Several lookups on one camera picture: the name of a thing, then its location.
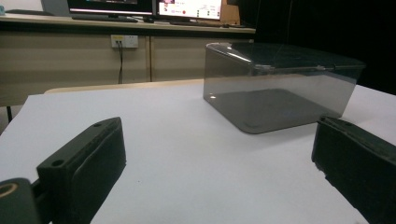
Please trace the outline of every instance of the computer monitor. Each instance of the computer monitor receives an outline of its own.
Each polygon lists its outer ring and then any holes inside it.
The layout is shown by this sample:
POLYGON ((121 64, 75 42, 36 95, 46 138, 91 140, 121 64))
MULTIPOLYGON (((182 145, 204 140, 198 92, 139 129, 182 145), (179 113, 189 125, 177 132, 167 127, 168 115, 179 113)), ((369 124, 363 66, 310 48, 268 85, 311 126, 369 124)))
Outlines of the computer monitor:
POLYGON ((220 20, 221 0, 157 0, 157 17, 220 20))
POLYGON ((71 14, 151 16, 153 0, 67 0, 71 14))

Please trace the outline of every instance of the white table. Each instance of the white table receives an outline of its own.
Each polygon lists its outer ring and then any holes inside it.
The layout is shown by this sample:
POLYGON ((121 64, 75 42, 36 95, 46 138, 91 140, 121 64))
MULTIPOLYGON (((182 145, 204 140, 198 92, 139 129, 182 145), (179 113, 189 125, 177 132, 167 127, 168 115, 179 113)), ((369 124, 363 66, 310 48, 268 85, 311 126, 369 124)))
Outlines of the white table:
MULTIPOLYGON (((0 180, 121 117, 127 166, 92 223, 367 223, 311 161, 317 124, 241 133, 197 84, 30 96, 0 137, 0 180)), ((358 86, 343 119, 396 144, 396 97, 358 86)))

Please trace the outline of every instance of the dark background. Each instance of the dark background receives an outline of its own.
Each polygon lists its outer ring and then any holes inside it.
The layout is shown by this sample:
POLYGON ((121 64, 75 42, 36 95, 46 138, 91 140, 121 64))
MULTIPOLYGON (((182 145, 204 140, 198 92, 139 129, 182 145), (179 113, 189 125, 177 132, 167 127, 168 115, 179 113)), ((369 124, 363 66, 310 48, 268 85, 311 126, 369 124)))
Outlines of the dark background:
POLYGON ((396 7, 391 0, 239 0, 255 42, 325 50, 366 63, 358 84, 396 94, 396 7))

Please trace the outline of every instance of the electrical socket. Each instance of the electrical socket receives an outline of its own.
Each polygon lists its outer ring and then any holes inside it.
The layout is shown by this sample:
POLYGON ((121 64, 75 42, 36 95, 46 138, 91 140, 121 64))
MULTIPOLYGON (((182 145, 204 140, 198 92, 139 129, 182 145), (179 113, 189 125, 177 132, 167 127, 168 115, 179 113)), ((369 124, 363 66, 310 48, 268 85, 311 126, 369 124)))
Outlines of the electrical socket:
POLYGON ((137 35, 112 35, 111 36, 111 47, 118 48, 118 43, 122 44, 123 49, 138 48, 138 36, 137 35))

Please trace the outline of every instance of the transparent plastic box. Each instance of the transparent plastic box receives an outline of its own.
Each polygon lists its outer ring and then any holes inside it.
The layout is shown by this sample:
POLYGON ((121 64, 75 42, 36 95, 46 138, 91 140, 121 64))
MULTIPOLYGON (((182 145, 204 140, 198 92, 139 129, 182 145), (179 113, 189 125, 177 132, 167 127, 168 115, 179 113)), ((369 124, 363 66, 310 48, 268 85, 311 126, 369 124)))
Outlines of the transparent plastic box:
POLYGON ((365 64, 291 45, 206 45, 204 99, 245 133, 339 118, 365 64))

